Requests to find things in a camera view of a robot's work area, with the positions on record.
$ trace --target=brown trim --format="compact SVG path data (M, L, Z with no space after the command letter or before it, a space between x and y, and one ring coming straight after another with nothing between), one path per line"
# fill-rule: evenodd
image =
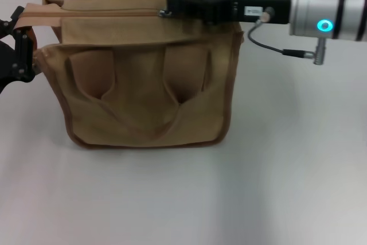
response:
M55 93L58 102L63 110L65 117L65 125L67 128L67 133L70 139L76 143L77 145L84 147L86 149L159 149L159 148L177 148L177 147L201 147L201 146L210 146L220 143L226 136L229 126L231 124L231 109L232 109L232 96L233 89L235 85L236 71L239 60L239 50L240 45L243 40L243 32L238 32L233 34L232 41L232 52L231 52L231 60L228 65L228 73L227 79L225 83L225 98L224 98L224 119L223 126L215 140L199 142L199 143L188 143L185 145L175 145L175 146L157 146L157 147L131 147L131 146L111 146L111 145L93 145L84 142L73 132L73 123L72 123L72 112L70 106L61 90L60 85L58 84L55 71L48 65L45 60L44 51L39 50L36 54L36 63L40 67L40 69L45 74L53 92Z

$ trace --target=black cable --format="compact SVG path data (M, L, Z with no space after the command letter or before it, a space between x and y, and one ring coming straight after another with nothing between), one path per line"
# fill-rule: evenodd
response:
M259 43L259 42L257 42L256 40L254 40L254 39L251 37L251 34L253 33L253 31L255 31L258 27L262 26L262 24L263 24L262 22L256 23L256 24L255 24L255 26L254 26L254 27L252 27L252 28L250 29L250 31L248 31L248 33L247 33L247 37L248 37L248 39L249 39L252 43L256 44L257 46L260 46L260 47L262 47L262 48L269 49L269 50L272 50L272 51L275 51L275 52L278 52L278 53L283 54L283 50L280 50L280 49L277 49L277 48L274 48L274 47L271 47L271 46L268 46L268 45L265 45L265 44Z

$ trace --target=blue led light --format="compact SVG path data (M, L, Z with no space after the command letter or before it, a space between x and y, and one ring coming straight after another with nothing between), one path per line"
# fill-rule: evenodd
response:
M330 32L332 29L334 29L334 25L330 20L320 20L317 23L317 29L322 32Z

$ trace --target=white surface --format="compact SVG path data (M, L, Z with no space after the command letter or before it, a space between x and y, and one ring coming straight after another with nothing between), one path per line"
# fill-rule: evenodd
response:
M0 0L0 18L26 1ZM56 41L36 31L41 46ZM286 26L255 37L315 47ZM83 150L42 75L11 84L0 95L0 244L367 244L366 54L329 41L317 67L246 41L231 130L200 149Z

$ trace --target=tabletop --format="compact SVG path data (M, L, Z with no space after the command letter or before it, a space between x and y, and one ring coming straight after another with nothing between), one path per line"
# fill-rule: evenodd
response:
M0 18L27 2L40 0L0 0ZM39 46L57 42L50 28L36 35ZM316 44L280 25L254 37ZM230 131L198 149L82 149L43 75L10 84L0 95L0 244L365 245L366 45L328 41L318 67L246 41Z

